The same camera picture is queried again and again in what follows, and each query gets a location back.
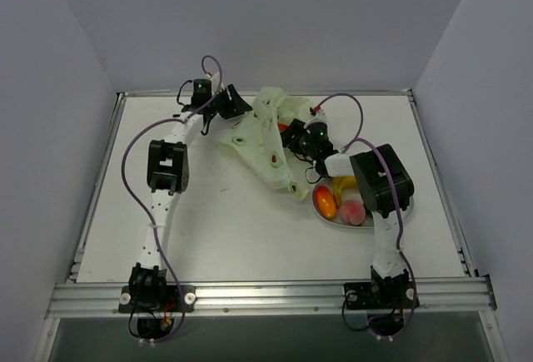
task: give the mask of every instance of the metal frame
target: metal frame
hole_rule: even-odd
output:
[[[442,183],[438,165],[431,152],[426,134],[416,110],[416,102],[411,89],[402,91],[348,91],[365,96],[407,96],[421,139],[430,162],[431,171],[441,196],[446,218],[456,241],[458,252],[463,255],[466,265],[465,278],[418,279],[421,307],[416,313],[478,311],[493,357],[497,361],[507,361],[506,350],[496,323],[494,310],[496,301],[491,281],[485,277],[475,277],[475,269],[461,224],[453,212],[453,205]],[[257,91],[240,92],[243,96],[254,96]],[[289,92],[293,96],[327,96],[333,92]],[[117,137],[118,127],[128,97],[174,97],[171,90],[134,92],[120,94],[113,112],[106,150],[98,172],[97,182],[78,243],[72,273],[66,284],[56,285],[47,310],[45,326],[39,340],[34,360],[47,360],[57,332],[60,319],[71,318],[125,318],[117,311],[118,298],[126,283],[72,283],[77,278],[84,247],[90,232],[102,183],[106,175],[112,148]],[[217,315],[336,315],[340,313],[343,301],[343,284],[354,280],[293,281],[293,282],[227,282],[227,283],[187,283],[196,287],[197,301],[194,316]],[[351,314],[365,314],[364,310],[347,311]]]

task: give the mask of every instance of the pink fruit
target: pink fruit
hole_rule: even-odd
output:
[[[348,200],[341,204],[339,215],[347,225],[359,226],[366,218],[366,211],[362,202]]]

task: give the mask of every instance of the white table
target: white table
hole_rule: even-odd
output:
[[[405,232],[405,253],[415,275],[464,276],[408,98],[358,98],[365,111],[362,136],[377,146],[392,144],[415,185],[415,210]],[[316,102],[321,99],[312,97]],[[337,97],[324,109],[331,140],[343,146],[359,122],[356,105]],[[127,99],[77,282],[125,282],[129,278],[148,220],[122,185],[122,153],[143,127],[175,112],[174,97]],[[128,160],[129,181],[148,204],[147,146],[152,139],[162,139],[172,125],[145,135]],[[271,190],[217,146],[217,136],[225,127],[229,124],[217,118],[209,136],[198,136],[189,148],[191,182],[177,205],[167,249],[180,280],[369,278],[373,233],[330,226],[317,218],[310,198],[299,202],[284,191]],[[359,151],[366,149],[363,145],[351,149],[351,153]]]

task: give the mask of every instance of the white wall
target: white wall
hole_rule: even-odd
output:
[[[460,0],[67,0],[118,91],[178,87],[203,54],[240,88],[413,87]]]
[[[531,360],[533,0],[462,0],[415,91],[511,360]]]
[[[0,0],[0,360],[26,360],[64,281],[113,104],[64,0]]]

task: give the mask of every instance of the banana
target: banana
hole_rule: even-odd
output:
[[[342,192],[345,189],[356,189],[357,180],[355,176],[339,176],[333,179],[333,195],[337,206],[342,204]]]

